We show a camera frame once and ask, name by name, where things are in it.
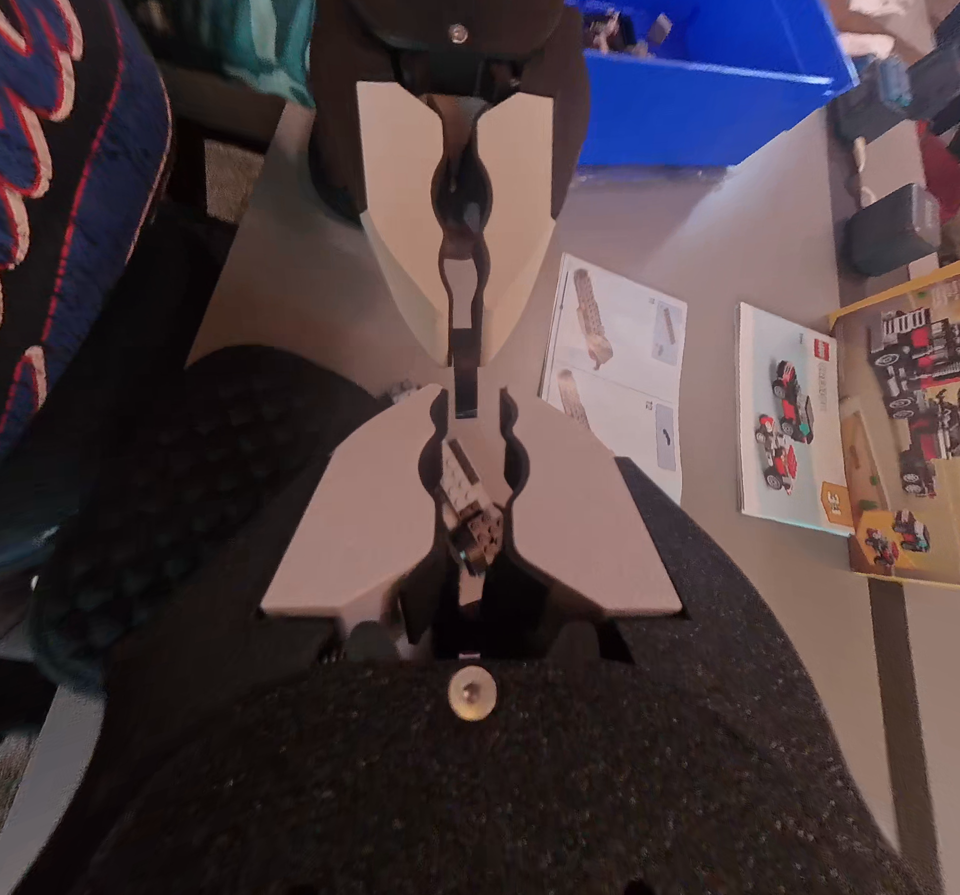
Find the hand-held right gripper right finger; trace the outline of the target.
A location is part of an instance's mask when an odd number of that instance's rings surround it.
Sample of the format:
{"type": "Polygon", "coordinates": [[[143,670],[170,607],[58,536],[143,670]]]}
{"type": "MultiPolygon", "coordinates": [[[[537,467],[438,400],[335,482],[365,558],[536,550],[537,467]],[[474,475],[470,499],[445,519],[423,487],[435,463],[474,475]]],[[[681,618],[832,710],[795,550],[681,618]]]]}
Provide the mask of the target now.
{"type": "Polygon", "coordinates": [[[499,396],[505,549],[516,565],[606,618],[682,611],[620,464],[593,433],[537,397],[499,396]]]}

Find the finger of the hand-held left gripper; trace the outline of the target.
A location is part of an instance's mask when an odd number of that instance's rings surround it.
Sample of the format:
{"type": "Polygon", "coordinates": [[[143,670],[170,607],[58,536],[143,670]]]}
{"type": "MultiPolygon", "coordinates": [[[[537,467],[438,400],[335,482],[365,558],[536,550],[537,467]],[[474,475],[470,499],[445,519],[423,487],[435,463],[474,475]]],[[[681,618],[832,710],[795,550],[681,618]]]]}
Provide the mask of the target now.
{"type": "Polygon", "coordinates": [[[454,145],[466,163],[476,149],[486,200],[462,217],[471,239],[453,260],[453,329],[470,330],[486,366],[518,325],[539,276],[556,218],[552,213],[554,103],[515,94],[496,106],[453,100],[454,145]]]}
{"type": "Polygon", "coordinates": [[[426,354],[449,368],[450,292],[434,181],[445,159],[438,112],[395,82],[356,84],[366,206],[361,224],[390,296],[426,354]]]}

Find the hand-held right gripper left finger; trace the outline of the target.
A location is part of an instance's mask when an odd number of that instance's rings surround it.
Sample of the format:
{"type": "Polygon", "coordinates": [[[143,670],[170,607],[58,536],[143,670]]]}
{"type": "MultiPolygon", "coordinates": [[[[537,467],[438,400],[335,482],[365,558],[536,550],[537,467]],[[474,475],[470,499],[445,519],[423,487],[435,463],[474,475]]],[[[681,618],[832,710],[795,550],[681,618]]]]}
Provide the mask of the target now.
{"type": "Polygon", "coordinates": [[[448,405],[429,384],[336,446],[261,598],[265,616],[332,620],[344,635],[385,620],[402,578],[435,546],[421,458],[446,434],[433,411],[444,424],[448,405]]]}

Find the partly built grey lego model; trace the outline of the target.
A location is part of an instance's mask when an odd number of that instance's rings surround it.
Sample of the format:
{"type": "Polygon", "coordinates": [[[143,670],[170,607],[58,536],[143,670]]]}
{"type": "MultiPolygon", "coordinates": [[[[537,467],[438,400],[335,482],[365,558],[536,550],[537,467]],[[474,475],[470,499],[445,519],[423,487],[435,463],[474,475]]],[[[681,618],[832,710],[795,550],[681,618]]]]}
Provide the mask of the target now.
{"type": "Polygon", "coordinates": [[[503,547],[503,512],[456,439],[441,444],[438,502],[452,557],[468,580],[486,577],[503,547]]]}

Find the blue plastic bin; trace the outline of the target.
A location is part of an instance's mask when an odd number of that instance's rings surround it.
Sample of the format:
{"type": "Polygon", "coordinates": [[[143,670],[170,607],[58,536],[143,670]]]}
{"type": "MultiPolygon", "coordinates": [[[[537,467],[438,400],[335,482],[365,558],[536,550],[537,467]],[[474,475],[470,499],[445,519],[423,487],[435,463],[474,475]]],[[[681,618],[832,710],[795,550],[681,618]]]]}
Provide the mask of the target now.
{"type": "Polygon", "coordinates": [[[585,52],[583,166],[732,167],[858,82],[822,0],[567,2],[671,22],[653,58],[585,52]]]}

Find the yellow lego box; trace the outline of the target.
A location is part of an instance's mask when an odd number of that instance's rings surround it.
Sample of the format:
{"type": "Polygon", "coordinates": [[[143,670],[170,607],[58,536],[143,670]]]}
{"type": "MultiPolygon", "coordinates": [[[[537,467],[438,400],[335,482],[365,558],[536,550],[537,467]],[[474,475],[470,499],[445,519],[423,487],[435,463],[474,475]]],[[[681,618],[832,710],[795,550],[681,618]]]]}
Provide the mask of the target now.
{"type": "Polygon", "coordinates": [[[842,308],[831,335],[850,567],[958,586],[958,264],[842,308]]]}

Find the open instruction booklet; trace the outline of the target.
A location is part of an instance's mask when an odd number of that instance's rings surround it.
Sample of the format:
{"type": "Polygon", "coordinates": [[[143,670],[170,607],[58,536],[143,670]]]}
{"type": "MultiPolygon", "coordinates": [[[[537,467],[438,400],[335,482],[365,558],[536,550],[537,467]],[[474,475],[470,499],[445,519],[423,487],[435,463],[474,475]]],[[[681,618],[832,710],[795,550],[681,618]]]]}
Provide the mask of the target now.
{"type": "Polygon", "coordinates": [[[679,503],[688,307],[565,253],[538,396],[679,503]]]}

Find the teal cloth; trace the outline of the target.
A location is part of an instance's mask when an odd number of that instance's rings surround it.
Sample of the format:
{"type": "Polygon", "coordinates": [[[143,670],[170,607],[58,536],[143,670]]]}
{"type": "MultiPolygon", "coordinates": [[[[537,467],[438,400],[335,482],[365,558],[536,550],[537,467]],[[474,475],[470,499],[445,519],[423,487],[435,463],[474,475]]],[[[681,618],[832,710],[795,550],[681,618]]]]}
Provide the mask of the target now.
{"type": "Polygon", "coordinates": [[[316,0],[232,0],[222,68],[261,95],[314,108],[309,55],[316,0]]]}

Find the closed instruction booklet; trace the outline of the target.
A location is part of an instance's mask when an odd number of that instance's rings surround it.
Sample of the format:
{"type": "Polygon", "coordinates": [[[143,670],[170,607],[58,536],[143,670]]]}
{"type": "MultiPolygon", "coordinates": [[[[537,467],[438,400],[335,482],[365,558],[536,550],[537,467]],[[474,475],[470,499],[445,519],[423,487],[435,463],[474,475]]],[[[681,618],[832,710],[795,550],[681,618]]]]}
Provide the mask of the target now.
{"type": "Polygon", "coordinates": [[[735,361],[741,512],[851,537],[836,341],[742,301],[735,361]]]}

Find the person's patterned shirt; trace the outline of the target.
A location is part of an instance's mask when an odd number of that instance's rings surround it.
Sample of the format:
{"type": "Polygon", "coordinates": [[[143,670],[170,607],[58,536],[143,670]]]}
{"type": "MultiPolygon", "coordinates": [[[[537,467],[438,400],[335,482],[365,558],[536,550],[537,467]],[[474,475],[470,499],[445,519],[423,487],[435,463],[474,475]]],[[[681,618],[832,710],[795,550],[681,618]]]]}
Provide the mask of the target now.
{"type": "Polygon", "coordinates": [[[172,139],[120,0],[1,0],[1,457],[90,334],[172,139]]]}

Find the dark grey box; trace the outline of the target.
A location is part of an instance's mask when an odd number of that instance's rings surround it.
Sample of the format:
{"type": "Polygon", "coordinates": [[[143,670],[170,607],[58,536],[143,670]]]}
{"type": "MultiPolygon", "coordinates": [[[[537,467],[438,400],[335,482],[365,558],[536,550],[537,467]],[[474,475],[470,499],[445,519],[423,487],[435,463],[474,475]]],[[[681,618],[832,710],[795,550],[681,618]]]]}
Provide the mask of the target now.
{"type": "Polygon", "coordinates": [[[846,223],[849,264],[867,277],[937,254],[941,239],[939,202],[915,182],[863,207],[846,223]]]}

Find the dark blurred device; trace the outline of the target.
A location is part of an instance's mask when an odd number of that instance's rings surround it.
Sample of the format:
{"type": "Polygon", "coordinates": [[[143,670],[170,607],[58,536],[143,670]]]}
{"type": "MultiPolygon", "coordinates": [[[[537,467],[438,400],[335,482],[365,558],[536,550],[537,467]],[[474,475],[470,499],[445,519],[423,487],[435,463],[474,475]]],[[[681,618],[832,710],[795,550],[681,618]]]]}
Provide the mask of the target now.
{"type": "Polygon", "coordinates": [[[903,121],[925,122],[935,135],[959,123],[959,46],[950,42],[907,65],[897,56],[862,61],[859,85],[831,105],[833,132],[867,144],[903,121]]]}

